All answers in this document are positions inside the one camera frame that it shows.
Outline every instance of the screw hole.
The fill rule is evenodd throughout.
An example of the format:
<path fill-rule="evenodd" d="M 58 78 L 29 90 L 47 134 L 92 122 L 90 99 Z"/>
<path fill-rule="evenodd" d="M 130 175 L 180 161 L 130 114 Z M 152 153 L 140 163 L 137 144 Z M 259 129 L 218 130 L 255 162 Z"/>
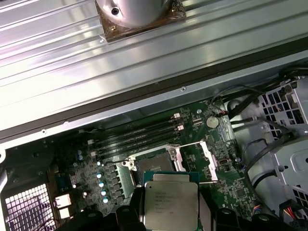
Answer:
<path fill-rule="evenodd" d="M 229 215 L 229 214 L 231 214 L 231 211 L 230 211 L 230 210 L 227 210 L 227 209 L 223 209 L 223 210 L 222 210 L 222 213 Z"/>
<path fill-rule="evenodd" d="M 262 220 L 262 221 L 269 221 L 270 220 L 267 216 L 264 216 L 264 215 L 260 215 L 259 219 Z"/>
<path fill-rule="evenodd" d="M 111 13 L 112 13 L 113 15 L 117 15 L 117 14 L 119 13 L 119 9 L 118 9 L 118 8 L 113 8 L 113 9 L 111 10 Z"/>

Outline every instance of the ventilation grille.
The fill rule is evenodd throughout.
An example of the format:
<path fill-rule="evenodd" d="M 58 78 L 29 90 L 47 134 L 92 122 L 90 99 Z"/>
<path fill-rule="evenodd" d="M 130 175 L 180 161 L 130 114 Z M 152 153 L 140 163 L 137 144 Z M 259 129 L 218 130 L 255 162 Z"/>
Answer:
<path fill-rule="evenodd" d="M 301 190 L 300 185 L 297 185 L 296 187 L 293 187 L 293 193 L 296 198 L 296 201 L 304 206 L 305 208 L 308 208 L 308 195 L 307 192 L 304 190 Z"/>
<path fill-rule="evenodd" d="M 55 230 L 51 204 L 46 185 L 40 185 L 5 199 L 8 216 L 5 222 L 10 231 Z"/>
<path fill-rule="evenodd" d="M 287 127 L 305 124 L 293 90 L 295 87 L 286 85 L 260 97 L 266 119 Z M 270 126 L 270 130 L 274 139 L 279 138 L 281 134 L 279 129 Z"/>

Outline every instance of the electronic component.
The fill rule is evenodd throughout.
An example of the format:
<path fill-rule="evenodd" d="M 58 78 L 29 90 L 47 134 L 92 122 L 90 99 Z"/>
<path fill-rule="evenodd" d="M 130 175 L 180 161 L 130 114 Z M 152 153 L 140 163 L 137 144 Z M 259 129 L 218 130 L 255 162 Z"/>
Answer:
<path fill-rule="evenodd" d="M 106 195 L 107 195 L 107 192 L 108 192 L 108 190 L 107 190 L 107 189 L 104 189 L 104 190 L 101 191 L 101 195 L 102 195 L 102 196 L 106 196 Z"/>
<path fill-rule="evenodd" d="M 136 163 L 137 172 L 141 178 L 142 184 L 144 171 L 174 171 L 169 153 L 157 154 L 153 157 L 140 160 L 136 158 Z"/>
<path fill-rule="evenodd" d="M 113 172 L 116 170 L 116 166 L 112 165 L 108 168 L 109 172 Z"/>
<path fill-rule="evenodd" d="M 215 116 L 210 116 L 209 118 L 206 119 L 206 125 L 209 128 L 217 128 L 219 125 L 219 120 Z"/>
<path fill-rule="evenodd" d="M 117 177 L 117 172 L 112 172 L 112 173 L 110 173 L 110 177 L 111 177 L 111 178 Z"/>
<path fill-rule="evenodd" d="M 124 199 L 125 199 L 124 196 L 119 196 L 119 197 L 116 198 L 116 200 L 117 200 L 118 203 L 123 202 Z"/>
<path fill-rule="evenodd" d="M 100 178 L 102 178 L 102 174 L 99 172 L 99 173 L 96 174 L 96 177 L 97 177 L 98 179 L 100 179 Z"/>
<path fill-rule="evenodd" d="M 235 192 L 238 198 L 246 195 L 244 189 L 238 189 Z"/>
<path fill-rule="evenodd" d="M 198 227 L 198 185 L 186 180 L 148 181 L 144 220 L 148 230 L 194 231 Z"/>
<path fill-rule="evenodd" d="M 117 184 L 117 183 L 120 182 L 120 178 L 119 178 L 119 177 L 113 178 L 113 179 L 111 180 L 111 182 L 112 182 L 113 184 Z"/>
<path fill-rule="evenodd" d="M 114 190 L 119 190 L 121 188 L 121 184 L 115 184 L 114 186 L 113 186 L 113 189 Z"/>
<path fill-rule="evenodd" d="M 227 163 L 229 163 L 231 160 L 230 159 L 222 159 L 222 160 L 218 160 L 218 164 L 221 165 L 225 165 Z"/>
<path fill-rule="evenodd" d="M 115 191 L 115 196 L 118 197 L 118 196 L 121 196 L 123 193 L 123 190 L 117 190 Z"/>
<path fill-rule="evenodd" d="M 103 203 L 106 204 L 106 203 L 108 203 L 108 202 L 109 202 L 109 197 L 107 196 L 107 197 L 105 197 L 105 198 L 103 199 Z"/>

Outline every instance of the solid capacitor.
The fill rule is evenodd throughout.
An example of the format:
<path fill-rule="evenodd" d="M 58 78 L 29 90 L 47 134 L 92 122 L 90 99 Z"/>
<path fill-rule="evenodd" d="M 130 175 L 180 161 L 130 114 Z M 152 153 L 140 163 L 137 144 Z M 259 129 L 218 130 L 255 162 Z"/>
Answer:
<path fill-rule="evenodd" d="M 104 189 L 104 190 L 101 191 L 101 195 L 102 195 L 102 196 L 106 196 L 106 194 L 107 194 L 107 190 L 106 190 L 106 189 Z"/>
<path fill-rule="evenodd" d="M 102 177 L 102 174 L 99 172 L 99 173 L 96 174 L 96 177 L 97 177 L 98 179 L 100 179 L 100 178 Z"/>
<path fill-rule="evenodd" d="M 108 201 L 109 201 L 109 197 L 107 196 L 107 197 L 105 197 L 104 199 L 103 199 L 103 202 L 106 204 L 106 203 L 108 203 Z"/>

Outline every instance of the perforated metal panel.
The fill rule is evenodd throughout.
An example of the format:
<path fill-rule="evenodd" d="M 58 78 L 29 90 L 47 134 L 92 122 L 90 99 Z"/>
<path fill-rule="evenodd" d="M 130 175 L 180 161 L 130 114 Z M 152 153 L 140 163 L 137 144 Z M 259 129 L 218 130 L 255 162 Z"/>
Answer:
<path fill-rule="evenodd" d="M 55 230 L 46 184 L 5 199 L 8 216 L 5 222 L 10 231 Z"/>
<path fill-rule="evenodd" d="M 300 205 L 308 208 L 308 194 L 307 194 L 308 192 L 306 192 L 305 190 L 302 190 L 300 188 L 300 185 L 297 185 L 293 187 L 293 193 L 294 193 L 296 201 Z"/>
<path fill-rule="evenodd" d="M 299 133 L 308 133 L 306 86 L 308 79 L 301 79 L 292 84 L 286 84 L 260 97 L 260 108 L 264 117 L 283 126 L 297 129 Z M 279 129 L 269 126 L 277 139 L 281 134 Z"/>

